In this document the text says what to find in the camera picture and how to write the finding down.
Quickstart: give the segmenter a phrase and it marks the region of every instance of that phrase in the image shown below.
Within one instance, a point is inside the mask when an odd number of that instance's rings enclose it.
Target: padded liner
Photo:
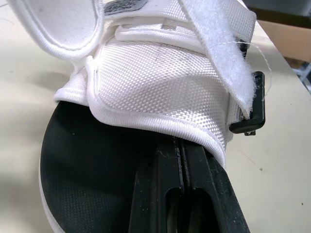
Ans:
[[[136,170],[159,133],[97,121],[89,108],[60,102],[41,153],[48,207],[66,233],[128,231]]]

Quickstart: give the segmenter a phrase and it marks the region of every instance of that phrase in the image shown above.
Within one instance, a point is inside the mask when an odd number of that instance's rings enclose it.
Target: white fabric padding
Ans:
[[[8,0],[46,52],[66,60],[88,55],[104,31],[102,0]]]
[[[83,68],[71,75],[69,82],[60,88],[54,95],[55,101],[68,101],[88,106],[87,98],[87,72]]]
[[[87,101],[99,121],[185,138],[225,165],[229,93],[203,54],[112,39],[89,63]]]

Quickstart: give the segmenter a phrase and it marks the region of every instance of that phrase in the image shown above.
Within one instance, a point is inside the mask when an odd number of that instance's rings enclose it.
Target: white strap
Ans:
[[[252,110],[255,82],[245,63],[219,0],[178,0],[207,57],[246,119]]]
[[[75,60],[86,56],[102,36],[102,0],[8,1],[37,44],[61,59]]]
[[[199,7],[206,1],[196,1]],[[243,7],[237,0],[220,1],[221,8],[225,13],[229,27],[233,34],[245,42],[250,42],[253,36],[256,14]],[[105,16],[106,21],[116,21],[125,17],[165,17],[181,22],[188,22],[177,0],[149,0],[144,7],[131,12],[123,12]]]

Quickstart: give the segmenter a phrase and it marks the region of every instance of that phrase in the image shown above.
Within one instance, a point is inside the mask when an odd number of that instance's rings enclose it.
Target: cardboard box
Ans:
[[[311,29],[258,20],[284,57],[311,62]]]

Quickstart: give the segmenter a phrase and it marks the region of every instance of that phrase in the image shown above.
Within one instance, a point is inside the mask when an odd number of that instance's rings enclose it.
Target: black slot opening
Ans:
[[[194,191],[188,233],[220,233],[212,199],[202,189]]]

